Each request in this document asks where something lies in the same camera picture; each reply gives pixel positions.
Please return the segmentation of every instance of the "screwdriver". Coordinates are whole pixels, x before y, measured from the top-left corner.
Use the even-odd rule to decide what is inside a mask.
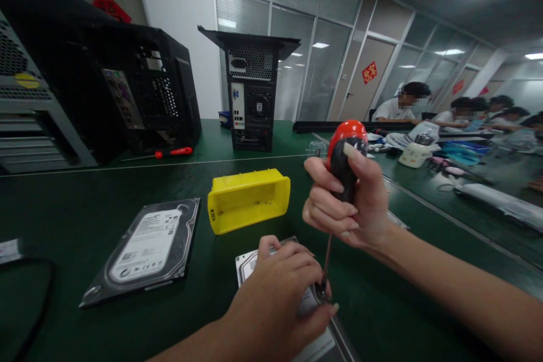
[[[170,150],[170,151],[155,151],[154,155],[152,156],[145,156],[145,157],[135,157],[135,158],[126,158],[123,161],[133,161],[133,160],[143,160],[145,158],[153,158],[160,160],[161,158],[165,157],[173,157],[173,156],[190,156],[192,154],[192,148],[190,147],[184,147],[182,149],[177,150]]]
[[[368,134],[364,125],[358,120],[347,120],[338,126],[335,130],[330,146],[328,148],[327,167],[328,170],[336,177],[342,184],[344,191],[342,193],[333,192],[338,200],[343,202],[349,202],[352,204],[356,181],[358,178],[353,173],[347,156],[343,153],[343,146],[345,143],[351,144],[355,149],[360,151],[363,155],[368,154]],[[328,247],[326,248],[326,260],[324,263],[324,274],[322,282],[318,285],[317,294],[323,301],[327,300],[326,295],[326,283],[328,280],[328,269],[330,266],[330,252],[332,249],[332,237],[330,234],[328,238]]]

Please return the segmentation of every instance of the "hand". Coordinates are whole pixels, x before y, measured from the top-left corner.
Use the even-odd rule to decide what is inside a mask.
[[[273,256],[270,246],[278,250]],[[234,341],[242,341],[230,344],[242,350],[236,359],[291,360],[319,337],[338,306],[324,304],[305,317],[296,311],[305,290],[321,279],[322,269],[306,247],[281,247],[275,236],[263,236],[255,269],[223,317]]]
[[[534,181],[530,182],[530,184],[528,184],[528,186],[531,189],[534,189],[534,190],[539,191],[539,192],[543,192],[543,177],[539,177],[539,178],[535,179]]]
[[[336,199],[330,191],[343,186],[328,172],[325,162],[311,157],[305,169],[315,181],[302,212],[303,220],[323,232],[331,233],[350,246],[367,249],[380,243],[394,224],[388,218],[389,197],[381,167],[345,143],[343,152],[359,178],[353,205]]]

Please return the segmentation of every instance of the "computer case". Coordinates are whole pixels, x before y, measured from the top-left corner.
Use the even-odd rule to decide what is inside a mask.
[[[237,150],[272,151],[278,60],[300,46],[294,38],[198,30],[226,54],[232,145]]]
[[[77,33],[82,17],[113,21],[83,0],[0,0],[0,165],[9,173],[97,166],[126,149]]]
[[[166,33],[83,0],[0,0],[0,11],[0,165],[9,173],[97,166],[128,145],[194,147],[190,57]]]
[[[201,134],[189,51],[161,29],[80,22],[133,152],[196,146]]]

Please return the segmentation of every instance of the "small red screwdriver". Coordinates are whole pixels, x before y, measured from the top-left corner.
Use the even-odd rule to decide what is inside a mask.
[[[126,158],[123,161],[132,161],[132,160],[143,160],[145,158],[152,158],[155,157],[157,159],[161,159],[164,157],[173,157],[173,156],[190,156],[192,154],[192,148],[191,147],[183,147],[182,149],[177,150],[170,150],[170,151],[156,151],[154,155],[152,156],[145,156],[145,157],[135,157],[135,158]]]

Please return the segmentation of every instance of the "yellow plastic bin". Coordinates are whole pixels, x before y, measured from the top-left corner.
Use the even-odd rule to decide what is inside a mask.
[[[284,215],[290,178],[276,169],[213,178],[209,222],[216,235]]]

